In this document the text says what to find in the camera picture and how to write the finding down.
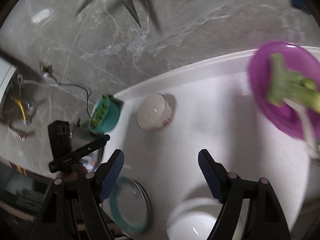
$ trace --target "white utensil handle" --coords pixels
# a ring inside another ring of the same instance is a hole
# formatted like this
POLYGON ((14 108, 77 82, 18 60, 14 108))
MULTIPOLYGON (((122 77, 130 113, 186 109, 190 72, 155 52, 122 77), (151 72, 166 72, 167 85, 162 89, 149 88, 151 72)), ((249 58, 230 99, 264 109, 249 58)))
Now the white utensil handle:
POLYGON ((302 125, 303 138, 308 145, 308 154, 312 159, 317 159, 319 156, 316 149, 316 137, 309 116, 307 115, 306 108, 299 109, 297 113, 302 125))

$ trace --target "blue rubber gripper pad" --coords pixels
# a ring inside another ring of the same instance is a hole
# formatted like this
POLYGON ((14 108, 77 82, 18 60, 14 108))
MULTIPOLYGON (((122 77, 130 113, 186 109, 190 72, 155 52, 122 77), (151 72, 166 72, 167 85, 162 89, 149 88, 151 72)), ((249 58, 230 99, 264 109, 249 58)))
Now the blue rubber gripper pad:
POLYGON ((110 193, 113 189, 113 186, 116 183, 116 180, 118 179, 123 164, 124 153, 120 151, 118 156, 116 157, 115 162, 113 163, 113 165, 111 166, 110 170, 108 171, 101 183, 101 193, 99 195, 101 202, 103 202, 110 196, 110 193))
POLYGON ((218 199, 220 203, 222 203, 223 197, 221 192, 221 182, 202 151, 199 152, 198 163, 202 174, 207 181, 212 196, 215 199, 218 199))

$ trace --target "wire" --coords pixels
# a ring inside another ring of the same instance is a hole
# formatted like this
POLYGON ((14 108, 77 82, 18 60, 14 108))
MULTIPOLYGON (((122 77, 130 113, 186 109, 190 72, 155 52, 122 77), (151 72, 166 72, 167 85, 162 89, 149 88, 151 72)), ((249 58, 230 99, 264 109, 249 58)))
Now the wire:
POLYGON ((33 80, 23 80, 22 75, 18 75, 17 80, 19 82, 19 91, 20 91, 20 87, 22 84, 31 84, 31 85, 40 86, 40 87, 78 87, 80 89, 85 90, 85 92, 87 94, 87 114, 88 114, 89 118, 92 120, 91 115, 89 114, 88 100, 90 100, 93 103, 95 103, 95 102, 89 97, 92 94, 92 91, 90 88, 87 89, 81 85, 73 84, 73 83, 61 83, 61 82, 58 82, 55 77, 51 77, 50 79, 48 79, 48 80, 55 82, 52 84, 40 83, 40 82, 36 82, 33 80))
POLYGON ((22 116, 23 116, 24 123, 25 123, 25 124, 29 124, 30 121, 28 120, 28 117, 27 117, 25 108, 24 108, 24 106, 23 106, 23 103, 22 103, 19 99, 17 99, 17 98, 13 98, 12 100, 20 107, 21 112, 22 112, 22 116))

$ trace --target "screw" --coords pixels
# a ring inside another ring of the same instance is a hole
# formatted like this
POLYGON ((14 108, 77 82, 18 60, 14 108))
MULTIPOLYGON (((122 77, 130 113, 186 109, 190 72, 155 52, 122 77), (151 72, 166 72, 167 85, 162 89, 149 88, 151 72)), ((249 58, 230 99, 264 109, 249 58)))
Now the screw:
POLYGON ((61 184, 61 182, 62 182, 62 179, 56 179, 56 180, 54 181, 54 184, 55 184, 55 185, 59 185, 59 184, 61 184))
POLYGON ((235 174, 234 172, 229 172, 229 173, 228 173, 228 177, 229 177, 230 179, 235 179, 235 178, 237 177, 237 174, 235 174))
POLYGON ((94 172, 89 172, 89 173, 87 173, 87 174, 85 175, 85 177, 86 177, 87 179, 93 178, 93 177, 94 177, 94 172))
POLYGON ((269 180, 266 179, 266 178, 261 178, 260 181, 261 181, 263 184, 268 184, 268 183, 269 183, 269 180))

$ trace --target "purple plate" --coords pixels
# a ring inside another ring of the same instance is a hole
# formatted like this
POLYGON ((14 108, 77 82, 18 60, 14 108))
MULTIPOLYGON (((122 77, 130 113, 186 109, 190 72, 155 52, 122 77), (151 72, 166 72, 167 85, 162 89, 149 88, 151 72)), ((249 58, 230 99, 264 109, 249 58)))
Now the purple plate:
MULTIPOLYGON (((278 108, 266 100, 271 77, 269 56, 276 52, 283 54, 287 69, 300 71, 304 76, 312 78, 318 89, 320 89, 320 63, 305 49, 284 41, 263 45, 249 63, 250 84, 260 110, 279 130, 294 138, 302 139, 301 122, 296 112, 287 105, 278 108)), ((311 110, 308 110, 308 115, 318 138, 320 137, 320 115, 311 110)))

